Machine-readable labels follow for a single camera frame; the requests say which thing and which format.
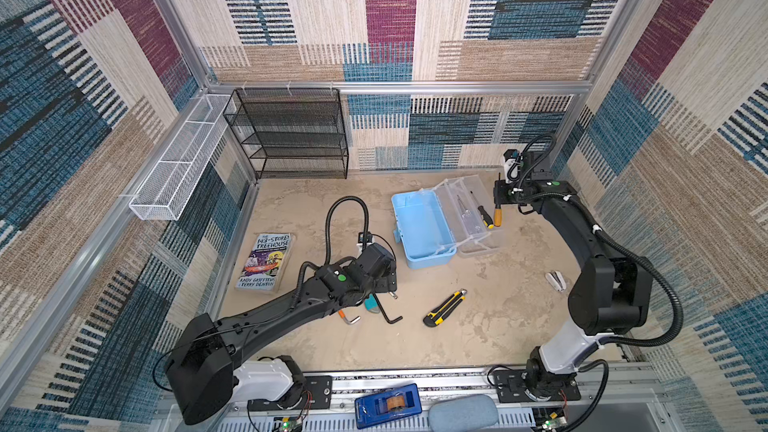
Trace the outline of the teal utility knife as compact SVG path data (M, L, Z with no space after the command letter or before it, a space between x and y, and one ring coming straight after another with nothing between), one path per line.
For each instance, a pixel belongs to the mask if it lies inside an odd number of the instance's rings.
M378 306L378 304L376 302L375 297L372 294L370 294L366 298L366 300L364 301L364 306L365 306L366 310L368 312L370 312L370 313L373 313L373 314L379 314L380 313L380 308L379 308L379 306Z

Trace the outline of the black handled screwdriver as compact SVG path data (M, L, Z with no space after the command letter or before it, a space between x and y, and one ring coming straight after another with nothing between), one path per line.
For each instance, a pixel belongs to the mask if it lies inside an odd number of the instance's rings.
M479 213L479 215L480 215L480 217L482 219L482 222L483 222L484 226L487 229L493 229L495 227L495 224L494 224L494 219L492 218L492 216L487 212L485 207L480 203L480 201L477 199L477 197L476 197L476 195L474 194L473 191L470 191L470 196L471 196L471 198L472 198L472 200L474 202L474 205L476 206L476 208L478 210L478 213Z

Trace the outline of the orange hex key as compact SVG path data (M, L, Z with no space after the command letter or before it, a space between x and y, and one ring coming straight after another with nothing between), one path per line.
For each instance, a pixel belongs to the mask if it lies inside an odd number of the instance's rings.
M348 316L347 316L347 315L344 313L344 311L343 311L343 310L339 310L337 313L338 313L338 316L339 316L339 317L340 317L340 318L341 318L341 319L342 319L342 320L343 320L343 321L344 321L344 322L345 322L347 325L349 325L349 326L351 326L351 325L355 325L356 323L358 323L358 322L361 320L361 317L360 317L360 316L356 316L356 317L353 317L353 318L351 318L351 319L350 319L350 318L349 318L349 317L348 317Z

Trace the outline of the clear tool box tray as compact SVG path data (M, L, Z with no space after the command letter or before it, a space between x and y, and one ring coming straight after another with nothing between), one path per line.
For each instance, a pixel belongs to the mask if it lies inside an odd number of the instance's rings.
M501 248L502 232L493 225L493 200L477 174L447 178L433 188L463 258L486 256Z

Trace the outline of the small silver screwdriver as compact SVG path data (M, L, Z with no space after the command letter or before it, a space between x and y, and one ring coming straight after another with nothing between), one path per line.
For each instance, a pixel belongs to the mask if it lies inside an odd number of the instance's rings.
M465 204L463 203L461 197L459 195L456 196L456 202L458 204L459 213L462 217L465 216L465 214L468 212L468 209L466 208Z

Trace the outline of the blue plastic tool box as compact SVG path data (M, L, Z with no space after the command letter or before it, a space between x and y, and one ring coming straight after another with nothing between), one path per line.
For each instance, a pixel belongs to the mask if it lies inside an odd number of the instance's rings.
M403 246L412 269L445 265L458 256L434 187L398 193L391 199L396 223L394 238Z

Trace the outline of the yellow black utility knife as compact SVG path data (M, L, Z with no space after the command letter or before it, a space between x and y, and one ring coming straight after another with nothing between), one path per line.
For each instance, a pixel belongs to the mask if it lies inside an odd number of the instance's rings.
M447 318L464 302L466 295L466 289L460 289L454 292L439 306L432 309L423 317L423 324L428 328L435 328L444 323Z

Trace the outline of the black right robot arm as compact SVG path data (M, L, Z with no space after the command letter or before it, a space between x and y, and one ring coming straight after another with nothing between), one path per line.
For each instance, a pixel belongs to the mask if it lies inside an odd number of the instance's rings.
M581 268L570 289L569 318L526 363L526 393L547 400L572 381L585 360L607 344L658 347L674 340L684 325L681 298L652 262L614 240L567 182L529 181L515 186L498 179L494 205L529 206L561 235ZM669 299L672 322L650 339L627 333L647 321L654 284Z

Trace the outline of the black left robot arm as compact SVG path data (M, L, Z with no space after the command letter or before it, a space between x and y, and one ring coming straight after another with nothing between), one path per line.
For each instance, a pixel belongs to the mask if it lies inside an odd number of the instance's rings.
M250 363L270 343L314 320L356 307L396 270L388 250L374 247L316 269L293 291L249 311L192 319L169 351L163 372L185 425L214 417L233 402L266 401L282 409L302 400L306 380L288 355Z

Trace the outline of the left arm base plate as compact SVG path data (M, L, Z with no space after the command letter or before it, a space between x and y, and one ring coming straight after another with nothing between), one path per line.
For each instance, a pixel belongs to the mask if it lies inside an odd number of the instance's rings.
M277 401L250 400L247 409L250 412L298 412L306 405L309 405L311 410L329 409L332 391L333 377L331 375L305 376Z

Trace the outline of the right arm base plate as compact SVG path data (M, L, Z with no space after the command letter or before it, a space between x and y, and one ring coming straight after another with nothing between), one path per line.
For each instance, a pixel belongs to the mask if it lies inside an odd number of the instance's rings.
M579 401L582 398L576 375L571 374L553 381L542 381L536 392L531 392L525 382L523 369L497 369L491 377L497 387L500 403L536 403Z

